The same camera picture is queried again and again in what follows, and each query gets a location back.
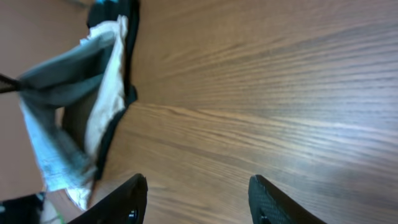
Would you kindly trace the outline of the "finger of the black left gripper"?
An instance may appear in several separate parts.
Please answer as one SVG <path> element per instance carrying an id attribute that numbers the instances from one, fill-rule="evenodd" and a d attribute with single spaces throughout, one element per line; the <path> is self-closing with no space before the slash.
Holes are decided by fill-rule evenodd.
<path id="1" fill-rule="evenodd" d="M 9 93 L 20 89 L 21 83 L 19 80 L 0 74 L 0 93 Z"/>

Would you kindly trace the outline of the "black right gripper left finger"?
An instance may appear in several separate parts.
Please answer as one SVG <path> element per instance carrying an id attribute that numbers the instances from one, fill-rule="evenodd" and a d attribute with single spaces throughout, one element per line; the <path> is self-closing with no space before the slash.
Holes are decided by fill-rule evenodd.
<path id="1" fill-rule="evenodd" d="M 136 174 L 69 224 L 143 224 L 147 181 Z"/>

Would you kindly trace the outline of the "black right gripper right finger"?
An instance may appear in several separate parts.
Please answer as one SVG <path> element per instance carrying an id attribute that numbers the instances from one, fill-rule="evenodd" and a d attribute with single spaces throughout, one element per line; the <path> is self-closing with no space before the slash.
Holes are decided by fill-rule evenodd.
<path id="1" fill-rule="evenodd" d="M 249 179 L 248 201 L 253 224 L 325 224 L 261 175 Z"/>

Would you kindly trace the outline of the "light blue denim shorts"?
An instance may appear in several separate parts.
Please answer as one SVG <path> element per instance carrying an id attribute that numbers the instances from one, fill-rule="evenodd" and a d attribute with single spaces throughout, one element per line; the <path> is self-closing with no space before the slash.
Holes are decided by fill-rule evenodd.
<path id="1" fill-rule="evenodd" d="M 21 111 L 48 191 L 79 187 L 95 173 L 88 156 L 57 126 L 55 114 L 99 87 L 115 41 L 105 32 L 21 76 Z"/>

